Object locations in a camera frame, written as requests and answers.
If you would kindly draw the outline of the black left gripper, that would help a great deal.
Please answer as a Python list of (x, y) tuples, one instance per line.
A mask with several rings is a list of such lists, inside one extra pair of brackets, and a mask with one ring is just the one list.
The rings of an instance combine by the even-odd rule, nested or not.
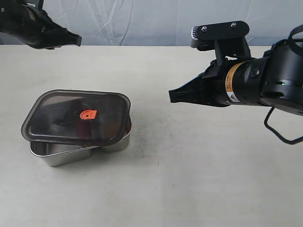
[(35, 49), (81, 46), (82, 37), (56, 23), (50, 23), (42, 0), (2, 0), (0, 32)]

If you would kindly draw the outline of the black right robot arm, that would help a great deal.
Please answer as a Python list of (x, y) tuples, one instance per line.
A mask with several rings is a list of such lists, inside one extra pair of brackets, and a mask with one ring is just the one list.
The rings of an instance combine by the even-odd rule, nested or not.
[(171, 103), (266, 106), (303, 114), (303, 57), (281, 40), (258, 59), (225, 59), (169, 91)]

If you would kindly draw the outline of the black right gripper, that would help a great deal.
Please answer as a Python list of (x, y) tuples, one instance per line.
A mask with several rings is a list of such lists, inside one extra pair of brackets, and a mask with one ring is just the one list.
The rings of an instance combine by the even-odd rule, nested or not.
[(170, 102), (230, 106), (231, 100), (226, 92), (225, 79), (236, 63), (236, 60), (224, 59), (223, 64), (218, 65), (216, 60), (211, 61), (202, 78), (196, 77), (183, 86), (170, 90)]

